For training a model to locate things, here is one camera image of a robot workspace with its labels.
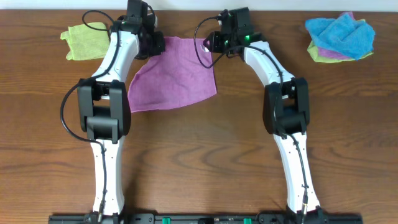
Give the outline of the purple microfiber cloth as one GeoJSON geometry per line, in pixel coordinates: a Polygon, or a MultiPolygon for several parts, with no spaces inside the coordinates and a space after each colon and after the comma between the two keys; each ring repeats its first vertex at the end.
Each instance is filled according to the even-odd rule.
{"type": "Polygon", "coordinates": [[[165,52],[151,57],[135,74],[128,90],[132,113],[170,110],[207,100],[217,94],[214,70],[201,65],[211,53],[198,50],[202,39],[165,38],[165,52]]]}

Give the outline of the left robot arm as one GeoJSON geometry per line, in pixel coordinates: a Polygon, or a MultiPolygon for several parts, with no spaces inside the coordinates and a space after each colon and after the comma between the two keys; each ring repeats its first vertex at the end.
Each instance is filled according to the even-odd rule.
{"type": "Polygon", "coordinates": [[[113,21],[110,42],[97,71],[77,88],[80,124],[95,158],[96,193],[90,223],[117,219],[124,207],[121,153],[131,126],[125,81],[133,60],[165,52],[157,17],[148,3],[128,0],[127,13],[113,21]]]}

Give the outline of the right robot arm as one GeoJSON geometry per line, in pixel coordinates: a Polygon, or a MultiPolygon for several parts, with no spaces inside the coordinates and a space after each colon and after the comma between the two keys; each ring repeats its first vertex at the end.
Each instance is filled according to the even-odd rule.
{"type": "Polygon", "coordinates": [[[203,41],[203,49],[220,56],[238,55],[260,79],[264,87],[262,118],[282,159],[287,207],[297,222],[308,223],[310,213],[320,206],[307,157],[308,83],[281,65],[265,37],[254,31],[248,8],[225,9],[214,19],[221,29],[203,41]]]}

